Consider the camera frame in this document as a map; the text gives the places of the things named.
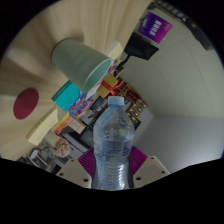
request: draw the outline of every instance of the box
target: box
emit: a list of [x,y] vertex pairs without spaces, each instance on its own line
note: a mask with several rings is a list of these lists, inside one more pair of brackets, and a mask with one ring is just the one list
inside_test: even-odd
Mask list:
[[106,97],[110,92],[113,95],[113,90],[117,88],[117,86],[115,86],[117,83],[118,80],[112,74],[109,74],[103,79],[97,93],[101,97]]
[[64,112],[81,95],[80,90],[70,80],[51,98]]
[[68,122],[68,126],[76,131],[78,134],[81,134],[82,131],[86,128],[86,126],[75,116],[70,118]]

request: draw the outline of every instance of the sign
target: sign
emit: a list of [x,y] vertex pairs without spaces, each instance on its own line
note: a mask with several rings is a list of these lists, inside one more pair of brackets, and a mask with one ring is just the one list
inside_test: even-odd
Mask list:
[[166,20],[149,12],[143,22],[140,33],[159,44],[172,26]]

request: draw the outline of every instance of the water bottle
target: water bottle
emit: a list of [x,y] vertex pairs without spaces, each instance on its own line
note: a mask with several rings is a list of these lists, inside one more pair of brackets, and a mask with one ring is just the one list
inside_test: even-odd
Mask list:
[[127,181],[134,126],[123,109],[124,98],[110,96],[108,108],[94,125],[94,155],[100,190],[122,190]]

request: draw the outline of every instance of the white wall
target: white wall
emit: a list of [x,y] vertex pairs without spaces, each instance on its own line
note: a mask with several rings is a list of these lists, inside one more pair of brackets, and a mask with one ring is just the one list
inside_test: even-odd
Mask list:
[[155,116],[135,145],[172,173],[221,157],[224,119]]
[[139,127],[135,131],[135,137],[134,137],[134,140],[133,140],[133,145],[135,145],[137,143],[139,138],[145,132],[149,123],[153,119],[153,116],[154,115],[147,108],[142,111],[141,115],[138,118],[141,121],[141,124],[139,125]]

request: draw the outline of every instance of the label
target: label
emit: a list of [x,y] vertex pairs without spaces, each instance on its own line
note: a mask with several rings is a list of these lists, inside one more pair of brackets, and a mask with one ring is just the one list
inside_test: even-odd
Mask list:
[[131,152],[131,147],[132,147],[132,140],[128,140],[123,142],[123,152],[122,152],[122,156],[128,156]]
[[131,148],[132,140],[124,142],[102,141],[98,143],[98,149],[95,147],[94,150],[99,156],[108,158],[109,155],[126,157],[130,154]]
[[172,26],[173,25],[168,23],[166,20],[149,12],[140,33],[159,44],[170,31]]

